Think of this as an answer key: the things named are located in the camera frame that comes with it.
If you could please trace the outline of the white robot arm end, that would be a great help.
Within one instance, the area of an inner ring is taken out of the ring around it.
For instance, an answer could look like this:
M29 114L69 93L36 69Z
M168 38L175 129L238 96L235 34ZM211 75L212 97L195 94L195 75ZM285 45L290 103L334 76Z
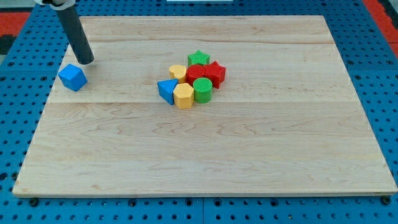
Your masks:
M34 2L42 6L49 4L50 7L56 11L68 9L76 3L75 0L34 0Z

